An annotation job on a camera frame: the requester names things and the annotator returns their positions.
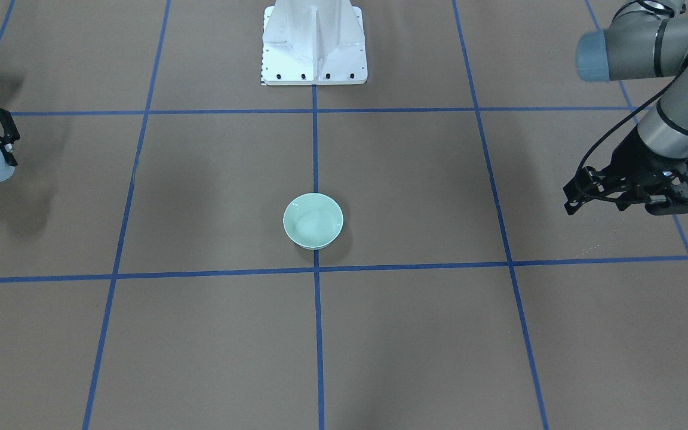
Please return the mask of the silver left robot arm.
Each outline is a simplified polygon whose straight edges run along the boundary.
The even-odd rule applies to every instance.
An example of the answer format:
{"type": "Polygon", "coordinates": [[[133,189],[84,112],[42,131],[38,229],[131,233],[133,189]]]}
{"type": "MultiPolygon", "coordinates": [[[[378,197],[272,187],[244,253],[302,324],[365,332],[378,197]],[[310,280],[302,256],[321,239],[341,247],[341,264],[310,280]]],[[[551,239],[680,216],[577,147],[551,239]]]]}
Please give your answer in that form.
{"type": "Polygon", "coordinates": [[[688,213],[688,16],[683,1],[625,1],[607,28],[585,33],[576,71],[586,82],[669,77],[634,110],[641,120],[595,169],[582,159],[563,187],[566,213],[604,201],[654,216],[688,213]]]}

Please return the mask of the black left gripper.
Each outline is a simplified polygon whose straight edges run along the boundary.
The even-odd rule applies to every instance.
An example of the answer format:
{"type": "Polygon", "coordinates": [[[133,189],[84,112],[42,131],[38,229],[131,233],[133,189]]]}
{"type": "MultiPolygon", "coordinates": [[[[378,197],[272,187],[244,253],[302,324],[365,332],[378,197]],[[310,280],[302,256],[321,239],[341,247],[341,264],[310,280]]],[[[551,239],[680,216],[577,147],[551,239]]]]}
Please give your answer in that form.
{"type": "Polygon", "coordinates": [[[638,130],[632,130],[612,152],[604,172],[587,166],[579,169],[563,187],[565,212],[571,216],[585,204],[603,201],[625,210],[644,204],[655,216],[688,213],[688,155],[669,158],[651,150],[638,130]],[[603,191],[620,190],[620,198],[603,191]]]}

